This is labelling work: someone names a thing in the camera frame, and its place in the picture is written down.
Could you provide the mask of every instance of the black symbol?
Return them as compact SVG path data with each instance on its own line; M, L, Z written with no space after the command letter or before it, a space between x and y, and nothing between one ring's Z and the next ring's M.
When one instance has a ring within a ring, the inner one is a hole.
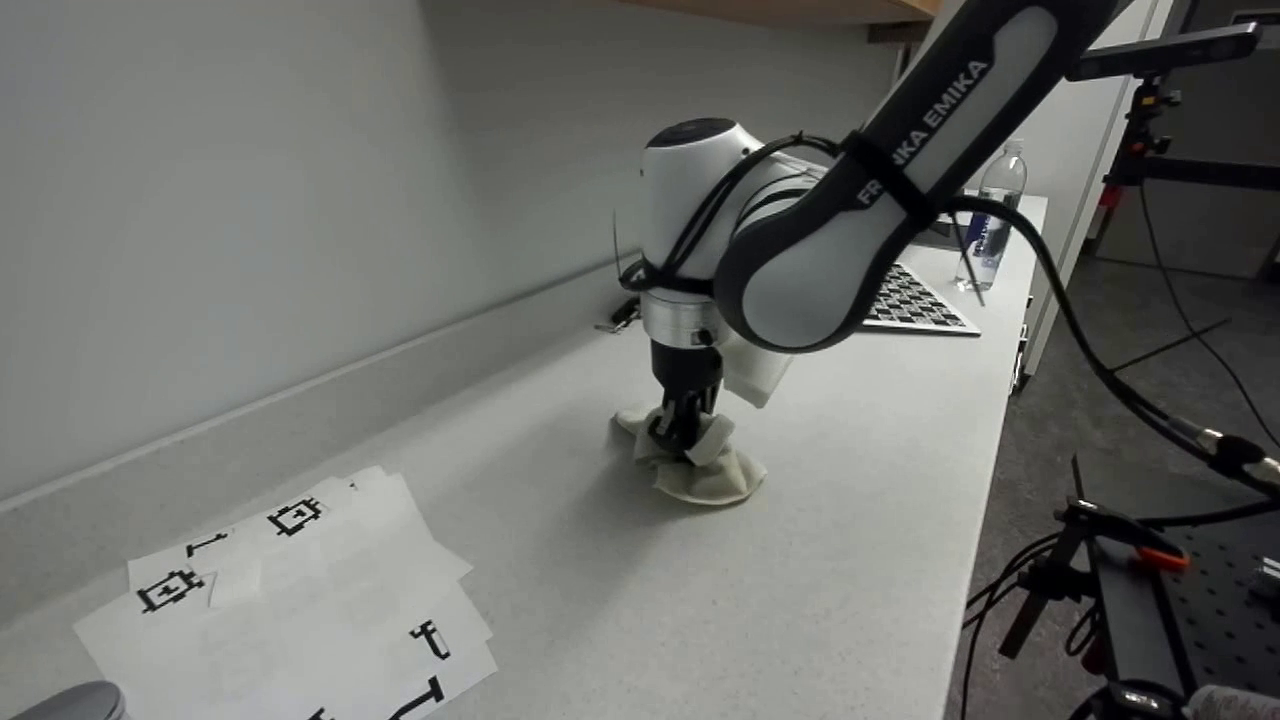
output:
M276 523L279 538L296 538L322 522L322 499L307 498L307 499L285 505L270 522Z
M447 661L452 650L443 643L440 630L431 620L426 620L421 630L408 633L412 642L426 642L431 650L435 661Z
M189 544L189 555L204 554L208 544L225 544L225 540L231 540L231 538L228 538L228 533L218 533L218 538L208 538L208 540L195 540L195 544Z
M158 586L139 587L137 599L145 599L145 613L174 610L189 599L204 579L189 567L162 578Z
M443 684L440 684L440 676L431 676L431 687L429 687L426 697L400 704L400 707L393 714L393 720L400 720L400 716L408 716L408 714L415 714L415 707L426 707L426 704L431 704L431 700L443 704Z

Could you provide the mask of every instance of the white countertop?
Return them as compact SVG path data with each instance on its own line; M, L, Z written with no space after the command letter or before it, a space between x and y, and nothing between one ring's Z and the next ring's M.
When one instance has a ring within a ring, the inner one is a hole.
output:
M951 254L907 266L951 290ZM768 467L732 514L669 505L603 446L651 396L636 327L556 345L346 455L405 474L477 564L502 671L447 716L944 716L1028 290L1018 240L988 309L956 296L979 342L853 337L799 358L766 414L730 399ZM122 587L111 572L0 633L0 716L96 676L71 623Z

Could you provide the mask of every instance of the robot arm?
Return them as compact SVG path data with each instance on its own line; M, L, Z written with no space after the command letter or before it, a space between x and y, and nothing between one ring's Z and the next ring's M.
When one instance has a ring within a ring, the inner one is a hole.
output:
M692 449L732 387L766 399L772 354L840 345L901 248L1018 134L1126 0L968 0L832 161L759 143L732 122L673 123L645 149L651 238L642 290L664 414L651 435Z

